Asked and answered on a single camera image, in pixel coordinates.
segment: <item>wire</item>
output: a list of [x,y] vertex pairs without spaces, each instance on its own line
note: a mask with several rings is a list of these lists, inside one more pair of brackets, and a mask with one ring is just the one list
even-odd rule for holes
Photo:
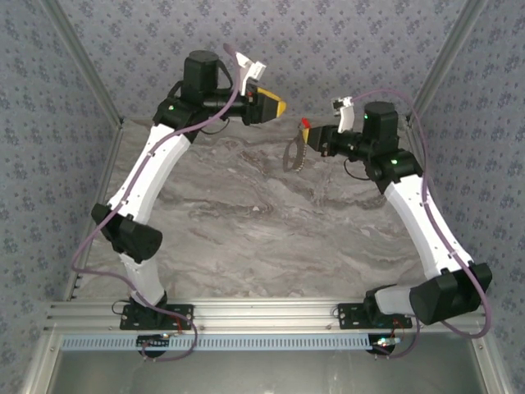
[[[404,326],[403,326],[403,324],[401,324],[401,322],[397,318],[393,318],[392,319],[392,323],[394,325],[399,326],[399,328],[401,328],[401,330],[403,330],[403,333],[401,334],[401,341],[403,341],[403,339],[404,339]],[[390,334],[390,338],[393,338],[394,334],[395,334],[395,328],[392,328],[392,333]]]
[[179,329],[179,334],[182,333],[182,325],[180,324],[180,319],[175,316],[175,320],[177,321],[177,328]]
[[119,316],[122,316],[123,314],[119,314],[118,312],[115,312],[115,305],[118,303],[118,302],[124,302],[126,304],[130,304],[130,302],[128,300],[116,300],[113,304],[112,304],[112,312],[114,314],[118,314]]
[[201,129],[201,133],[205,134],[205,135],[215,135],[215,134],[219,134],[221,131],[223,131],[224,129],[226,129],[228,127],[228,125],[230,124],[230,118],[228,117],[226,119],[226,124],[219,130],[219,131],[212,131],[212,132],[209,132],[209,131],[205,131],[204,129]]
[[348,175],[350,175],[351,177],[353,177],[354,179],[357,179],[358,181],[370,181],[371,179],[370,178],[361,178],[359,176],[355,176],[354,174],[350,173],[349,169],[346,167],[346,162],[349,162],[350,160],[349,159],[346,159],[344,160],[343,162],[343,167],[345,168],[345,171]]
[[388,353],[388,351],[386,351],[385,349],[382,349],[381,347],[379,346],[372,346],[374,349],[382,352],[382,353],[385,353],[385,355],[379,355],[380,357],[383,357],[385,359],[400,359],[401,357],[404,357],[406,356],[408,353],[410,353],[412,350],[414,350],[414,348],[416,347],[416,345],[418,344],[418,341],[419,341],[419,334],[421,332],[421,322],[419,321],[419,319],[416,317],[416,333],[413,337],[413,340],[412,342],[410,343],[409,347],[407,347],[405,350],[403,350],[401,353],[397,354],[397,355],[391,355],[390,353]]
[[461,267],[461,269],[463,269],[464,272],[467,274],[468,279],[470,279],[470,281],[472,282],[472,285],[476,289],[476,291],[477,291],[477,293],[478,293],[478,295],[480,297],[480,300],[482,301],[483,309],[485,310],[485,325],[483,326],[482,330],[480,332],[476,333],[476,334],[471,334],[469,332],[463,332],[463,331],[457,329],[456,327],[454,327],[453,325],[451,325],[450,323],[447,323],[446,321],[442,321],[442,323],[450,331],[460,335],[461,337],[466,337],[466,338],[469,338],[469,339],[477,339],[477,338],[484,337],[490,331],[491,325],[492,325],[492,308],[491,308],[491,305],[489,304],[489,301],[486,298],[486,294],[485,294],[485,292],[482,289],[482,285],[480,285],[480,283],[477,281],[476,277],[470,271],[470,269],[468,268],[467,264],[456,253],[456,251],[454,250],[452,245],[446,239],[445,234],[443,234],[443,231],[440,229],[439,225],[436,223],[434,215],[432,214],[432,212],[430,210],[430,206],[428,204],[428,194],[429,194],[428,193],[428,178],[430,177],[429,171],[428,171],[428,168],[427,168],[428,167],[427,166],[427,162],[428,162],[428,156],[427,156],[428,155],[428,143],[427,143],[427,137],[425,136],[425,133],[424,133],[423,128],[421,126],[421,118],[420,118],[418,112],[416,111],[416,108],[414,107],[412,100],[408,96],[406,96],[405,94],[403,94],[403,93],[401,93],[401,92],[399,92],[398,90],[395,90],[395,89],[376,89],[376,90],[373,90],[371,92],[360,94],[359,96],[352,98],[352,102],[353,101],[359,101],[360,99],[364,99],[365,97],[368,97],[368,96],[370,96],[372,94],[376,94],[376,93],[390,93],[390,94],[394,94],[394,95],[400,97],[401,99],[403,99],[410,106],[410,108],[412,110],[412,113],[413,113],[414,117],[416,118],[416,122],[418,124],[419,135],[421,136],[421,142],[422,142],[422,147],[423,147],[423,159],[424,159],[424,162],[425,162],[424,163],[425,171],[423,171],[421,195],[422,195],[422,203],[423,203],[423,207],[425,209],[425,213],[427,214],[428,220],[430,221],[432,227],[434,228],[434,231],[436,232],[437,236],[439,236],[440,240],[443,242],[443,245],[445,245],[445,248],[449,251],[450,255],[454,257],[454,260],[456,260],[456,262]]
[[[233,47],[231,47],[229,44],[224,44],[223,48],[234,59],[234,64],[237,64],[237,62],[236,62],[236,54],[235,54],[235,50],[233,49]],[[191,346],[189,347],[189,349],[187,351],[185,351],[181,355],[177,355],[177,356],[173,356],[173,357],[165,357],[165,358],[161,358],[161,359],[150,359],[150,360],[155,360],[157,362],[175,361],[175,360],[184,359],[185,357],[187,357],[188,355],[193,353],[194,348],[197,346],[197,343],[198,343],[198,340],[199,340],[199,332],[197,330],[197,326],[195,326],[195,323],[190,318],[186,318],[183,314],[178,314],[177,312],[171,312],[170,310],[161,309],[161,308],[158,308],[157,306],[151,304],[149,301],[147,301],[137,291],[137,288],[135,287],[133,282],[130,281],[127,277],[124,277],[124,276],[122,276],[122,275],[120,275],[118,273],[108,273],[108,272],[97,271],[97,270],[89,269],[89,268],[79,268],[79,267],[75,266],[75,263],[78,260],[78,258],[80,257],[80,254],[93,241],[95,236],[109,223],[110,220],[112,220],[118,214],[118,211],[122,208],[122,206],[126,202],[127,198],[130,196],[131,191],[133,190],[133,187],[137,183],[137,180],[139,179],[140,174],[142,173],[142,171],[146,167],[146,164],[148,163],[149,159],[151,157],[153,157],[153,155],[155,154],[157,149],[159,149],[162,146],[162,144],[164,144],[166,141],[168,141],[169,139],[171,139],[171,138],[173,138],[173,137],[175,137],[177,135],[181,135],[181,134],[184,134],[184,133],[189,133],[191,131],[196,131],[196,130],[202,129],[203,127],[210,125],[212,122],[216,121],[217,119],[220,119],[226,113],[226,111],[228,111],[228,109],[230,109],[231,105],[235,101],[235,98],[237,97],[237,94],[238,94],[238,91],[239,91],[239,87],[240,87],[240,67],[237,67],[237,72],[236,72],[236,76],[235,76],[235,83],[234,83],[233,90],[231,92],[231,96],[228,99],[228,101],[226,102],[226,105],[219,112],[217,112],[212,117],[208,118],[206,121],[202,121],[202,122],[200,122],[200,123],[198,123],[196,125],[193,125],[193,126],[185,127],[185,128],[183,128],[181,130],[178,130],[178,131],[173,131],[172,133],[170,133],[170,134],[164,136],[162,139],[160,139],[149,150],[149,152],[145,156],[144,160],[140,163],[140,165],[139,165],[139,167],[137,169],[137,172],[131,178],[131,181],[130,181],[129,185],[128,185],[124,195],[122,196],[121,202],[116,205],[116,207],[95,227],[93,232],[91,234],[89,234],[89,236],[80,244],[79,248],[73,254],[73,258],[71,259],[71,269],[74,272],[76,272],[76,273],[84,273],[84,274],[89,274],[89,275],[99,275],[99,276],[106,276],[106,277],[114,277],[116,279],[119,279],[119,280],[123,281],[126,285],[128,285],[128,287],[132,291],[135,292],[136,298],[138,298],[142,302],[143,305],[149,307],[150,309],[152,309],[155,312],[158,312],[160,314],[166,314],[166,315],[172,316],[174,318],[180,318],[180,319],[186,321],[191,326],[191,328],[194,331],[194,340],[192,341],[192,344],[191,344]]]

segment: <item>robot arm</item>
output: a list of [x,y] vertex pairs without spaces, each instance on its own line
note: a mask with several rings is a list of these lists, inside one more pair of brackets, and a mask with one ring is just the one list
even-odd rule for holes
[[[240,91],[233,105],[221,118],[241,117],[247,126],[263,123],[279,117],[286,104],[278,96],[256,85],[266,66],[252,62],[236,53],[241,69]],[[199,124],[223,108],[232,95],[229,89],[219,89],[218,72],[222,70],[230,82],[231,77],[215,53],[194,51],[185,59],[184,77],[158,106],[153,126],[139,159],[133,166],[122,187],[110,198],[107,205],[95,204],[92,218],[99,224],[126,195],[133,183],[131,193],[118,214],[102,229],[103,235],[112,243],[126,267],[128,278],[137,292],[150,304],[160,308],[166,303],[166,292],[158,279],[155,253],[162,243],[162,233],[148,225],[153,204],[164,182],[177,161],[189,149],[199,131],[173,136],[174,131]],[[132,304],[138,313],[142,301],[132,296]],[[161,314],[143,310],[151,315],[149,326],[155,327]]]
[[[304,142],[322,156],[345,156],[349,161],[363,162],[368,177],[394,206],[409,231],[422,261],[427,280],[418,286],[383,286],[367,292],[364,308],[369,320],[377,326],[392,319],[392,314],[417,316],[433,324],[474,311],[480,297],[466,273],[445,248],[425,213],[422,202],[422,169],[416,158],[399,148],[398,114],[393,104],[368,103],[363,132],[351,130],[354,109],[350,98],[333,101],[338,126],[320,126],[302,130]],[[472,257],[454,238],[434,201],[427,202],[436,224],[454,253],[465,262],[479,281],[488,288],[492,274],[486,263],[474,264]]]

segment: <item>black bracket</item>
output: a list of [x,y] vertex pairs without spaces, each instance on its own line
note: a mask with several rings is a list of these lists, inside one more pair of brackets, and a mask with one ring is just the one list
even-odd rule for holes
[[389,329],[399,328],[395,320],[400,322],[403,328],[412,328],[412,319],[405,318],[402,314],[389,314],[384,316],[379,323],[374,324],[368,317],[367,311],[361,304],[338,304],[337,318],[341,330],[362,330],[362,329]]
[[[108,206],[95,204],[91,210],[91,217],[100,224],[111,211]],[[151,259],[162,243],[162,233],[159,230],[134,222],[133,218],[124,218],[119,213],[101,232],[112,243],[113,250],[117,253],[126,253],[136,263]]]
[[170,338],[164,338],[162,335],[139,335],[135,341],[137,347],[154,347],[155,350],[139,350],[140,354],[143,354],[150,359],[156,359],[157,357],[166,353],[166,349],[170,345]]
[[[159,314],[150,308],[142,310],[137,307],[137,303],[125,305],[121,316],[121,330],[123,331],[137,331],[137,330],[163,330],[163,331],[189,331],[191,326],[182,318],[173,318],[167,314]],[[189,320],[194,318],[194,306],[187,304],[166,304],[160,308],[170,312],[182,314]]]

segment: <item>blue patterned wall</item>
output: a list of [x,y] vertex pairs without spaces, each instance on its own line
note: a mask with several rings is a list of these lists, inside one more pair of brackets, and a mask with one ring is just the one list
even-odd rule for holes
[[289,111],[377,87],[415,95],[463,0],[61,0],[126,117],[151,117],[187,54],[222,43],[268,64]]
[[59,300],[113,130],[37,1],[0,2],[0,392]]
[[494,273],[495,334],[525,392],[525,4],[482,13],[424,116],[444,215]]

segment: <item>marble surface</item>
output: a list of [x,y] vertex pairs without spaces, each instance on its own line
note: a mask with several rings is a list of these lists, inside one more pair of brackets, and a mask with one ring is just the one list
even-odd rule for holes
[[[201,133],[175,165],[149,223],[164,235],[154,258],[169,296],[361,297],[375,286],[423,278],[396,211],[373,183],[350,178],[343,158],[309,150],[303,171],[283,172],[283,151],[298,122],[232,121],[219,135]],[[140,123],[125,123],[108,199],[148,137]],[[364,174],[357,163],[349,168]],[[125,272],[101,236],[87,265]],[[85,276],[78,284],[79,299],[128,294],[112,278]]]

